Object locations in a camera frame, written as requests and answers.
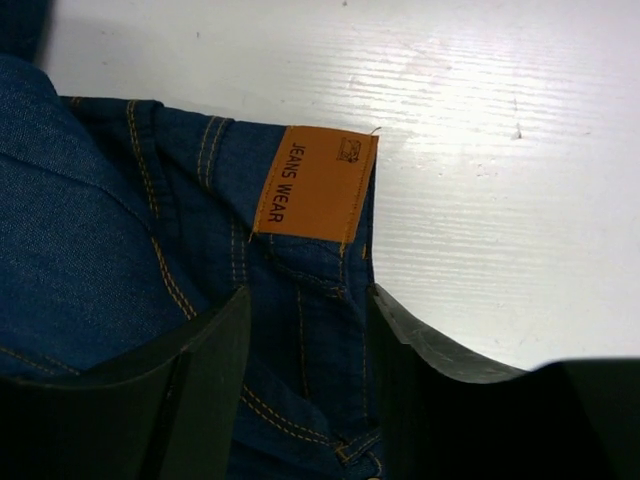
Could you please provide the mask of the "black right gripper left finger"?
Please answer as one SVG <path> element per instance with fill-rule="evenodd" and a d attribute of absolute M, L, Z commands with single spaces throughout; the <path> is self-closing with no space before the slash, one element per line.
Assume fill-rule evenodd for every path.
<path fill-rule="evenodd" d="M 5 479 L 221 479 L 251 301 L 226 302 L 82 374 L 1 381 Z"/>

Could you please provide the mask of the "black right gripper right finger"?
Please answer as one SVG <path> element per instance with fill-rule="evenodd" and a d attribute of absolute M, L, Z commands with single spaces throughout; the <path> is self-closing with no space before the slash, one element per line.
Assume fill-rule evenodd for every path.
<path fill-rule="evenodd" d="M 635 479 L 639 363 L 562 360 L 525 371 L 367 293 L 384 457 L 392 479 Z"/>

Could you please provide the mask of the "dark blue denim trousers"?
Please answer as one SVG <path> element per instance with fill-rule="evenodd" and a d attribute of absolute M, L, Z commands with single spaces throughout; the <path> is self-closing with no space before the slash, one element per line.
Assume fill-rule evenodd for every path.
<path fill-rule="evenodd" d="M 63 97 L 1 5 L 1 381 L 82 374 L 240 288 L 221 479 L 382 479 L 366 343 L 374 136 Z"/>

